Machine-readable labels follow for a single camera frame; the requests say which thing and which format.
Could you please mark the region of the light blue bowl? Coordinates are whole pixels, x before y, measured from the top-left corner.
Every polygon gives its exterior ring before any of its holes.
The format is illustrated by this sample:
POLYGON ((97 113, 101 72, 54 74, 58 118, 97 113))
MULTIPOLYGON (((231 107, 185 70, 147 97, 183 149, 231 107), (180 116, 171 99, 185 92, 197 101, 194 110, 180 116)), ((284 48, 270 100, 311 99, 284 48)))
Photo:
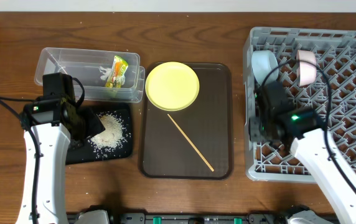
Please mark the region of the light blue bowl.
POLYGON ((254 51, 251 58, 251 68, 258 84, 262 84, 267 74, 278 66, 278 61, 270 50, 254 51))

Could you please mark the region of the yellow plate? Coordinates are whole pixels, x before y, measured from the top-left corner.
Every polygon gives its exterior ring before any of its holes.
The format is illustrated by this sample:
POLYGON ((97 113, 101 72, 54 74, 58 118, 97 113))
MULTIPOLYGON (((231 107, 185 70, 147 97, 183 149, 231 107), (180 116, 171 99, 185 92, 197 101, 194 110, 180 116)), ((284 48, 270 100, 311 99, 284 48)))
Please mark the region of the yellow plate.
POLYGON ((164 111, 179 111, 190 106, 200 91, 195 71, 180 62, 156 65, 146 78, 148 100, 164 111))

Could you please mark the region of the wooden chopstick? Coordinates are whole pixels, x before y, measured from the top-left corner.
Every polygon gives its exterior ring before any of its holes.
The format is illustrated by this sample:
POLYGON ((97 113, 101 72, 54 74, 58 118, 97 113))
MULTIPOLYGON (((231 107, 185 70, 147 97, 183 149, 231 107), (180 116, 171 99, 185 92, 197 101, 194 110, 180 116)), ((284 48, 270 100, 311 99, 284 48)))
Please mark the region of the wooden chopstick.
POLYGON ((179 130, 181 135, 186 139, 186 141, 191 145, 191 147, 194 149, 194 151, 198 154, 198 156, 203 160, 205 165, 211 170, 211 172, 214 172, 215 169, 212 167, 212 165, 209 163, 209 161, 204 157, 204 155, 198 150, 196 145, 191 141, 191 139, 186 135, 186 133, 182 130, 182 128, 176 123, 176 121, 173 119, 173 117, 170 114, 167 114, 169 119, 172 121, 174 126, 179 130))

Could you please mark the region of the green yellow snack wrapper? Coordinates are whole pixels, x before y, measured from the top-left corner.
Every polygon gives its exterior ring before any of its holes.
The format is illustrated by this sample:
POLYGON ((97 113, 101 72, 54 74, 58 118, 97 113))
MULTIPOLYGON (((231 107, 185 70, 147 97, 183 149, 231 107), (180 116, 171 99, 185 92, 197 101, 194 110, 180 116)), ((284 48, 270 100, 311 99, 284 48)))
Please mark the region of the green yellow snack wrapper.
POLYGON ((125 73, 128 70, 128 63, 122 57, 116 55, 113 60, 112 75, 107 79, 105 87, 121 88, 125 83, 125 73))

